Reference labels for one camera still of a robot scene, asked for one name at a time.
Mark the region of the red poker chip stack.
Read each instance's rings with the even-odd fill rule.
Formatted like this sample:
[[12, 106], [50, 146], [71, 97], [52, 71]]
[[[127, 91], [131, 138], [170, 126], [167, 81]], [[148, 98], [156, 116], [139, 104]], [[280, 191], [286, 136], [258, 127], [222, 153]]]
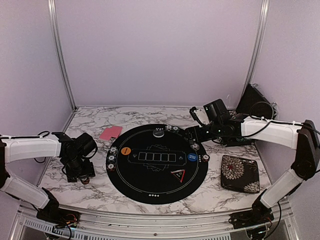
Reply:
[[83, 185], [87, 185], [87, 184], [89, 184], [90, 183], [90, 177], [89, 176], [83, 176], [83, 177], [81, 177], [80, 178], [80, 181], [81, 181], [81, 183], [83, 184]]

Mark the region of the red playing card deck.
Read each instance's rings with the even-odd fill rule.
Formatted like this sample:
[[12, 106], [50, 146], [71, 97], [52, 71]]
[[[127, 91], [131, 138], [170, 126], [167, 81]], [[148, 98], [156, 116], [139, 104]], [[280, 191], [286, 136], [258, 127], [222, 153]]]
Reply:
[[112, 127], [106, 128], [99, 138], [104, 141], [109, 141], [112, 138], [117, 139], [120, 136], [122, 129], [121, 126], [113, 125]]

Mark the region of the blue small blind button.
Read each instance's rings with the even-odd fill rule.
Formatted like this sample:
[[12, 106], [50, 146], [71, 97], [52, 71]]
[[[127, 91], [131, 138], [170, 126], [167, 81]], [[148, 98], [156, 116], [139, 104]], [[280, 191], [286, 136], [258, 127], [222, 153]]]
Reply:
[[190, 161], [190, 162], [197, 162], [199, 159], [198, 159], [198, 155], [195, 154], [195, 153], [190, 153], [187, 155], [187, 159]]

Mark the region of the orange big blind button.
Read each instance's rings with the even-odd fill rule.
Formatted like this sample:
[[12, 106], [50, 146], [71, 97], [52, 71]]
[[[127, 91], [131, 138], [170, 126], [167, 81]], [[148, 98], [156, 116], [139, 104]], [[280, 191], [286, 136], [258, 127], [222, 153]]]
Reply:
[[132, 150], [131, 148], [129, 147], [123, 147], [121, 150], [120, 150], [121, 154], [124, 155], [124, 156], [128, 156]]

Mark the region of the red triangle all-in marker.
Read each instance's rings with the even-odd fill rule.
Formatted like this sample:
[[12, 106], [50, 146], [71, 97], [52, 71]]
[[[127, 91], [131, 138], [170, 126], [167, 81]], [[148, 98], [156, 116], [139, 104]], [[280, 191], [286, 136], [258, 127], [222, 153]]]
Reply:
[[179, 180], [180, 183], [183, 182], [186, 170], [185, 169], [178, 169], [170, 172], [175, 178]]

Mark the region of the black dealer button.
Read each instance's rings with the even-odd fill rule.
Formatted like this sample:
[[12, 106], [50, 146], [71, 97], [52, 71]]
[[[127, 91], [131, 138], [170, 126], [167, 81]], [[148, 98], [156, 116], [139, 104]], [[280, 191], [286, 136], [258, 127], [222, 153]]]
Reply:
[[162, 138], [165, 135], [165, 131], [163, 129], [155, 129], [152, 134], [155, 138]]

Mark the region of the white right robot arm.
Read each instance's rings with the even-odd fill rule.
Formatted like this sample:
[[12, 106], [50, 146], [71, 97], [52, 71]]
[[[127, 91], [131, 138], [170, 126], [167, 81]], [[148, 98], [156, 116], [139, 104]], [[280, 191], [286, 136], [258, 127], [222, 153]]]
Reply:
[[295, 159], [290, 168], [252, 205], [253, 209], [247, 214], [247, 219], [252, 224], [260, 223], [267, 216], [267, 209], [318, 173], [320, 133], [311, 120], [279, 121], [246, 113], [231, 116], [221, 99], [205, 105], [204, 109], [207, 122], [199, 118], [199, 110], [196, 107], [189, 110], [192, 118], [198, 123], [193, 130], [200, 143], [218, 138], [253, 139], [295, 150]]

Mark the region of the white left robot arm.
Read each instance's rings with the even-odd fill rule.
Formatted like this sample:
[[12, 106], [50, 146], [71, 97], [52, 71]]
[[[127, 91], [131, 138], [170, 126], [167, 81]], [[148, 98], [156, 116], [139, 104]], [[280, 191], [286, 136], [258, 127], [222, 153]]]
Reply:
[[58, 158], [69, 183], [86, 185], [95, 176], [91, 158], [98, 146], [89, 134], [69, 137], [64, 132], [43, 131], [37, 135], [0, 137], [0, 190], [43, 210], [53, 223], [63, 211], [49, 190], [36, 185], [47, 160]]

